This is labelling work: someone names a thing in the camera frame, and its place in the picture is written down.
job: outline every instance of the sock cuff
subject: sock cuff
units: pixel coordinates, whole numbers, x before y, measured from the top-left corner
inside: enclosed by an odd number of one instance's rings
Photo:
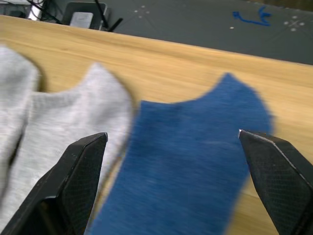
[[[101,64],[94,63],[89,68],[83,80],[75,87],[56,93],[34,92],[32,96],[32,108],[34,109],[49,109],[69,106],[77,102],[83,95],[94,91],[95,86],[102,86],[101,89],[106,89],[103,84],[118,83],[115,77],[108,72]]]

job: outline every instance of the blue sock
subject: blue sock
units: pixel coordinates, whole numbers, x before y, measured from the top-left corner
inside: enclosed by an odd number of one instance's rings
[[[239,129],[270,132],[256,93],[226,74],[187,102],[142,101],[92,235],[221,235],[248,167]]]

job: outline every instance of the device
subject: device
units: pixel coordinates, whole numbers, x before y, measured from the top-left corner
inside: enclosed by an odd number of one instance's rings
[[[96,197],[107,140],[107,133],[98,133],[68,146],[57,164],[33,187],[1,235],[83,235]]]
[[[108,18],[105,3],[100,3],[99,9],[94,2],[70,2],[66,6],[62,24],[101,30],[104,26],[101,13]]]
[[[288,141],[239,131],[255,189],[279,235],[313,235],[313,166]]]

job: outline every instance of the fabric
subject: fabric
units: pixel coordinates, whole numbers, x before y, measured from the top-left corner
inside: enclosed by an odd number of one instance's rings
[[[85,79],[71,90],[52,94],[34,92],[0,211],[0,231],[68,145],[80,138],[107,132],[109,140],[100,173],[101,186],[126,140],[132,112],[131,97],[100,64],[94,64]]]
[[[0,45],[0,197],[9,160],[25,125],[31,93],[37,88],[38,74],[32,63]]]
[[[142,101],[125,161],[92,235],[221,235],[248,176],[240,128],[271,131],[231,74],[187,102]]]

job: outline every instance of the blue tape marking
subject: blue tape marking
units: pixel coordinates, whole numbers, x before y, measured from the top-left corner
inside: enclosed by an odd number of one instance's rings
[[[263,12],[264,9],[265,9],[265,6],[262,6],[258,10],[258,14],[259,14],[259,17],[261,19],[261,22],[245,20],[244,18],[241,17],[239,11],[233,11],[233,16],[235,19],[239,19],[242,22],[251,23],[251,24],[254,23],[254,24],[263,25],[263,26],[270,26],[270,23],[265,19],[265,17],[270,17],[271,14],[268,12]]]

